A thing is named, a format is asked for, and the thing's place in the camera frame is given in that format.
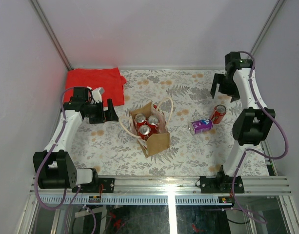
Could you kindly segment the red cola can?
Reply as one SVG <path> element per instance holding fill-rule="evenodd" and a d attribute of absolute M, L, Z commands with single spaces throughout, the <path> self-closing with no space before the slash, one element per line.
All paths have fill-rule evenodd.
<path fill-rule="evenodd" d="M 157 134 L 159 132 L 159 118 L 157 116 L 150 116 L 147 119 L 147 125 L 151 128 L 152 133 Z"/>
<path fill-rule="evenodd" d="M 225 115 L 226 115 L 226 107 L 220 104 L 214 107 L 210 119 L 213 124 L 219 124 Z"/>
<path fill-rule="evenodd" d="M 151 131 L 151 128 L 147 124 L 144 124 L 139 127 L 138 134 L 141 137 L 141 139 L 147 141 L 148 138 L 151 136 L 152 131 Z"/>
<path fill-rule="evenodd" d="M 146 119 L 146 115 L 144 113 L 136 114 L 134 117 L 134 125 L 135 125 L 136 131 L 139 130 L 140 126 L 146 124 L 146 122 L 147 122 L 147 119 Z"/>

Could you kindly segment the red cola can front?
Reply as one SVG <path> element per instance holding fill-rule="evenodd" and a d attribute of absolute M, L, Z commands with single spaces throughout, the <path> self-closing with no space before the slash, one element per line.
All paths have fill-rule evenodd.
<path fill-rule="evenodd" d="M 148 138 L 151 136 L 152 131 L 151 131 L 151 128 L 147 124 L 144 124 L 139 127 L 138 134 L 141 137 L 141 139 L 147 141 Z"/>

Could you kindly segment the watermelon canvas tote bag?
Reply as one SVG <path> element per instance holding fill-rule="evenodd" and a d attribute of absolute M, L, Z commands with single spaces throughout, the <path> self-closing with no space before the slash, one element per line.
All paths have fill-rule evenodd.
<path fill-rule="evenodd" d="M 161 105 L 165 102 L 170 102 L 171 104 L 171 110 L 168 116 L 166 116 L 161 110 Z M 170 147 L 170 133 L 168 131 L 168 124 L 171 120 L 173 109 L 173 100 L 170 97 L 165 97 L 162 101 L 159 102 L 157 106 L 152 102 L 149 102 L 145 106 L 129 112 L 129 116 L 120 117 L 119 123 L 128 135 L 137 140 L 145 157 L 150 157 L 161 153 L 162 151 Z M 159 118 L 159 132 L 157 134 L 152 133 L 147 141 L 141 139 L 138 131 L 136 131 L 135 129 L 134 117 L 138 113 L 144 113 L 146 115 L 146 119 L 148 119 L 152 115 Z"/>

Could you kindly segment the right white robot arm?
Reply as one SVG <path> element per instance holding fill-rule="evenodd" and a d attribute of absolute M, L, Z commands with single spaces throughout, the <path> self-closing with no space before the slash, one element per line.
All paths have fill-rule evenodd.
<path fill-rule="evenodd" d="M 240 100 L 242 111 L 232 127 L 234 145 L 222 165 L 225 175 L 216 179 L 216 188 L 227 192 L 233 187 L 229 176 L 241 172 L 241 159 L 248 148 L 256 149 L 264 140 L 272 126 L 275 110 L 269 109 L 262 100 L 255 79 L 254 60 L 241 58 L 242 52 L 230 52 L 225 55 L 225 74 L 215 74 L 210 94 L 220 92 L 231 97 L 231 101 Z"/>

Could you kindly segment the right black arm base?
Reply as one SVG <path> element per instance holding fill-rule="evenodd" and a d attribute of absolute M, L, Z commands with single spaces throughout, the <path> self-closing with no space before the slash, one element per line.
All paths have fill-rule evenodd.
<path fill-rule="evenodd" d="M 221 177 L 200 176 L 201 192 L 203 194 L 230 194 L 232 192 L 232 176 L 223 175 Z M 236 194 L 244 193 L 244 185 L 241 176 L 235 178 L 234 192 Z"/>

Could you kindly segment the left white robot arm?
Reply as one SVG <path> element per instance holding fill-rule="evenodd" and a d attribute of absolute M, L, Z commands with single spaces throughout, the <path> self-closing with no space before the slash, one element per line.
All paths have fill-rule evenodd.
<path fill-rule="evenodd" d="M 85 119 L 90 124 L 104 124 L 119 120 L 112 100 L 104 105 L 102 87 L 74 86 L 69 101 L 60 103 L 60 120 L 57 128 L 41 152 L 34 153 L 36 171 L 35 189 L 73 189 L 81 187 L 83 192 L 95 192 L 100 180 L 94 168 L 76 168 L 69 152 L 78 128 Z"/>

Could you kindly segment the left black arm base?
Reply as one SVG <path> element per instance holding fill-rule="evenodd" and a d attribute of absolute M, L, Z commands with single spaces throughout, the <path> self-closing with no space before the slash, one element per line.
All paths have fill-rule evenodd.
<path fill-rule="evenodd" d="M 93 193 L 93 194 L 110 194 L 114 192 L 115 179 L 106 177 L 98 178 L 89 184 L 82 184 L 80 193 Z"/>

